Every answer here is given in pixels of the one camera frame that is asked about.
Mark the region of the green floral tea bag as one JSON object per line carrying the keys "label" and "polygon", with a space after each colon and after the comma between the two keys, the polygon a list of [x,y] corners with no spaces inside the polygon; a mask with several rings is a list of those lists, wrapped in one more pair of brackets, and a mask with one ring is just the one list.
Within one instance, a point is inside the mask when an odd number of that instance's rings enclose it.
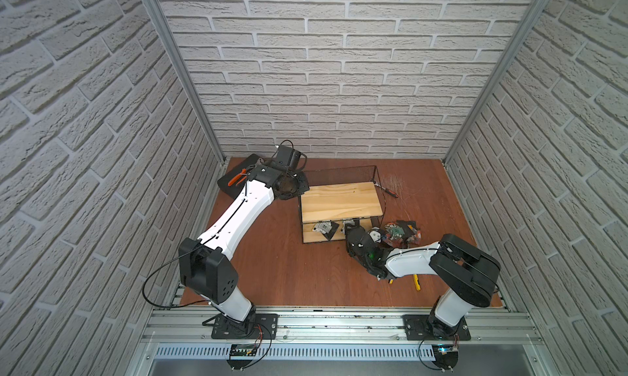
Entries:
{"label": "green floral tea bag", "polygon": [[405,235],[403,227],[396,222],[389,222],[384,226],[384,242],[391,246],[402,243]]}

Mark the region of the white black tea bag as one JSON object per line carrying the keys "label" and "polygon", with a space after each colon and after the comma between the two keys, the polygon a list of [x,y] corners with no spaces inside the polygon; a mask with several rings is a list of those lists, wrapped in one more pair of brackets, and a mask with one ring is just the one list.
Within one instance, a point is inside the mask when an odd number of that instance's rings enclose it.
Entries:
{"label": "white black tea bag", "polygon": [[339,227],[340,225],[336,222],[325,221],[317,222],[312,230],[323,235],[327,241],[331,241],[334,238]]}
{"label": "white black tea bag", "polygon": [[361,223],[359,219],[343,220],[343,231],[352,230],[353,228],[360,227]]}

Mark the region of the red tea bag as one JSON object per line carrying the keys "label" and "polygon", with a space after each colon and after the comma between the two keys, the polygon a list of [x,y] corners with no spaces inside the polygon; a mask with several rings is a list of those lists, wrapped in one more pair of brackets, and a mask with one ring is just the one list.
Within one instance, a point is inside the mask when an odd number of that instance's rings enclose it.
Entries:
{"label": "red tea bag", "polygon": [[416,228],[414,221],[404,222],[404,240],[403,243],[406,248],[419,246],[421,242],[420,229]]}

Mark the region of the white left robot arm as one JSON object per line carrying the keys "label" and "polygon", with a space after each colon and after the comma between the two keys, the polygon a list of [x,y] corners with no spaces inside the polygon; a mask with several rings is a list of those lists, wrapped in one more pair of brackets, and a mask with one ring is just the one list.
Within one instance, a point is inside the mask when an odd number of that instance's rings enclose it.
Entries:
{"label": "white left robot arm", "polygon": [[303,168],[279,163],[250,165],[229,176],[227,187],[241,186],[230,207],[197,239],[179,245],[181,282],[203,297],[222,315],[246,323],[253,303],[238,288],[232,265],[237,247],[258,216],[275,200],[296,198],[309,190]]}

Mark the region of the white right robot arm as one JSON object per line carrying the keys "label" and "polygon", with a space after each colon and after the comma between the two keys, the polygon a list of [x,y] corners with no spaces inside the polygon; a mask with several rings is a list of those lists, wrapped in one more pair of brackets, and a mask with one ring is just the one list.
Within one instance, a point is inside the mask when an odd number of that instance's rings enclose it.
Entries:
{"label": "white right robot arm", "polygon": [[438,276],[448,287],[430,312],[433,330],[452,334],[474,307],[489,307],[497,289],[501,265],[493,256],[453,234],[416,248],[383,243],[382,231],[360,225],[345,229],[348,254],[377,279]]}

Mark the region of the yellow black pliers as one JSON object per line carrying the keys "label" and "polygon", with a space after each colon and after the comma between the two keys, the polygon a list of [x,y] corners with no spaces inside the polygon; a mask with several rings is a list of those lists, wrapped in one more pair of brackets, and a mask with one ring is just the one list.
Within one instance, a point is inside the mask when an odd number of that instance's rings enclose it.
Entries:
{"label": "yellow black pliers", "polygon": [[[414,274],[414,275],[412,276],[412,279],[413,279],[413,284],[414,284],[415,290],[416,290],[417,292],[420,292],[420,291],[421,291],[421,285],[420,285],[420,281],[419,281],[419,277],[418,277],[418,275],[417,275],[417,274]],[[393,284],[393,283],[394,283],[394,281],[395,281],[395,279],[389,279],[389,284]]]}

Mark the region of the black tool tray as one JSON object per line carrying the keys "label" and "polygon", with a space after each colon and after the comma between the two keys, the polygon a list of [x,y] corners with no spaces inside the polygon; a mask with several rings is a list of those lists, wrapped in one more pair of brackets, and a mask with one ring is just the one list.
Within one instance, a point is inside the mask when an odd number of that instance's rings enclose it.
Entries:
{"label": "black tool tray", "polygon": [[260,156],[252,154],[238,163],[232,170],[228,171],[224,176],[218,179],[218,187],[220,191],[227,194],[230,198],[236,199],[242,189],[245,187],[246,173],[251,167],[254,167]]}

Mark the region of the right controller board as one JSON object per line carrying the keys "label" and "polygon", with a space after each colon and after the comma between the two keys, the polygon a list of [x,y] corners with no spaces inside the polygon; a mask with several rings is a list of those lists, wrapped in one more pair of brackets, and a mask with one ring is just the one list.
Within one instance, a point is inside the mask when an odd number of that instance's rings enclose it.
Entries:
{"label": "right controller board", "polygon": [[454,346],[432,346],[433,364],[443,371],[453,371],[459,360],[459,349]]}

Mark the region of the left controller board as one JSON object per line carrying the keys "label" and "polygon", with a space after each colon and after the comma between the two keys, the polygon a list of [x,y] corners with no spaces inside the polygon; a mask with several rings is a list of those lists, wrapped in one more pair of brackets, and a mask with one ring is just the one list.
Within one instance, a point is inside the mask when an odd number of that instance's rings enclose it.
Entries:
{"label": "left controller board", "polygon": [[256,359],[258,346],[255,344],[232,344],[228,353],[227,364],[233,370],[242,370]]}

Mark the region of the orange handled cutter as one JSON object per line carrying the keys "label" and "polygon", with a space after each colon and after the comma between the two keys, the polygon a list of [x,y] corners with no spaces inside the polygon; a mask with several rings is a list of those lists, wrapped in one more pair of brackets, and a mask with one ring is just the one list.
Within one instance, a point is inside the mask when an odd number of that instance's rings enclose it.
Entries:
{"label": "orange handled cutter", "polygon": [[233,176],[233,178],[230,179],[230,181],[228,181],[227,186],[229,188],[234,188],[234,187],[240,186],[241,184],[243,184],[245,181],[248,180],[248,176],[250,174],[250,171],[251,171],[250,168],[242,169],[238,174]]}

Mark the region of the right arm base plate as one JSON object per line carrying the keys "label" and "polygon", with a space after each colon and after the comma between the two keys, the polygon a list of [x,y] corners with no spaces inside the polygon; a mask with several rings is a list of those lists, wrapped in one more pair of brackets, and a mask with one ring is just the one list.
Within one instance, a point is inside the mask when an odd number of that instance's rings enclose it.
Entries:
{"label": "right arm base plate", "polygon": [[434,315],[404,315],[404,331],[408,341],[470,341],[469,326],[464,317],[455,326],[449,326]]}

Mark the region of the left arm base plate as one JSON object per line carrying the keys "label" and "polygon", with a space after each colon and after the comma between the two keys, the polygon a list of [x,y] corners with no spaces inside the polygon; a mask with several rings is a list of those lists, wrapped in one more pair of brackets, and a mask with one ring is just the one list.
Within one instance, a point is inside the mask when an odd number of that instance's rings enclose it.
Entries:
{"label": "left arm base plate", "polygon": [[275,313],[253,313],[244,321],[238,321],[219,314],[207,320],[205,326],[212,325],[211,338],[214,340],[262,338],[269,341],[276,338],[278,318]]}

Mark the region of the aluminium front rail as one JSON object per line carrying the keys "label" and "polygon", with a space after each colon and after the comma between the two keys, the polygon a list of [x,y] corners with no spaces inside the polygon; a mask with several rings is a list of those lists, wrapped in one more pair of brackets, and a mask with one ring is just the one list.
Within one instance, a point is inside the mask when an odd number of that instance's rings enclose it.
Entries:
{"label": "aluminium front rail", "polygon": [[[405,343],[404,315],[428,315],[428,307],[259,307],[277,314],[275,343]],[[201,323],[216,314],[212,307],[153,311],[140,335],[142,343],[201,343],[212,329]],[[539,345],[543,339],[526,313],[504,308],[475,308],[465,320],[469,344]]]}

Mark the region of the aluminium corner post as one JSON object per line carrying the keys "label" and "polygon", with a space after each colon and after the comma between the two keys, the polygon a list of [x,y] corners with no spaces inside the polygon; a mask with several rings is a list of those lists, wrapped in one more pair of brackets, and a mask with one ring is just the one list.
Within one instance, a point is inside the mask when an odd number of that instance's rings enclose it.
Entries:
{"label": "aluminium corner post", "polygon": [[152,24],[154,24],[155,30],[162,41],[162,45],[168,55],[168,58],[171,60],[173,69],[183,87],[183,91],[190,101],[193,114],[198,119],[214,156],[220,164],[224,165],[227,158],[219,145],[218,138],[216,137],[214,130],[210,125],[204,106],[201,103],[200,95],[191,79],[190,72],[176,43],[175,36],[173,35],[170,25],[168,24],[168,19],[160,6],[159,0],[142,0],[142,3],[147,9],[147,14],[150,16]]}
{"label": "aluminium corner post", "polygon": [[482,108],[492,96],[492,92],[497,87],[503,76],[506,74],[510,65],[515,60],[516,55],[520,51],[523,43],[525,42],[528,34],[535,27],[538,19],[541,17],[543,10],[546,8],[550,0],[532,0],[530,6],[523,14],[523,18],[518,23],[512,37],[507,43],[505,50],[500,55],[499,60],[495,68],[492,70],[487,82],[485,83],[482,91],[477,97],[474,105],[471,108],[468,116],[463,122],[456,138],[453,140],[451,147],[446,153],[442,163],[444,168],[448,169],[451,165],[454,157],[460,149],[462,142],[470,132],[472,125],[474,125],[477,117],[482,111]]}

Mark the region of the aluminium corner post right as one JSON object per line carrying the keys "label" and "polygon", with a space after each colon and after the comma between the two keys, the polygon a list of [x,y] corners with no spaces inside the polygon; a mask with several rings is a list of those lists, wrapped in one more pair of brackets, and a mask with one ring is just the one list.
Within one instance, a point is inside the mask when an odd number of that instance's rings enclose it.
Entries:
{"label": "aluminium corner post right", "polygon": [[453,140],[451,147],[446,153],[442,163],[444,168],[448,169],[451,165],[454,157],[460,149],[462,142],[470,132],[472,125],[474,125],[477,117],[482,111],[482,108],[492,96],[492,92],[497,87],[503,76],[506,74],[510,65],[515,60],[516,55],[520,51],[523,43],[525,42],[528,34],[535,27],[538,19],[541,17],[543,10],[546,8],[550,0],[532,0],[530,6],[523,14],[523,18],[518,23],[512,37],[507,43],[505,50],[500,55],[499,60],[495,68],[492,70],[487,82],[485,83],[482,91],[477,97],[474,105],[471,108],[468,116],[463,122],[456,138]]}

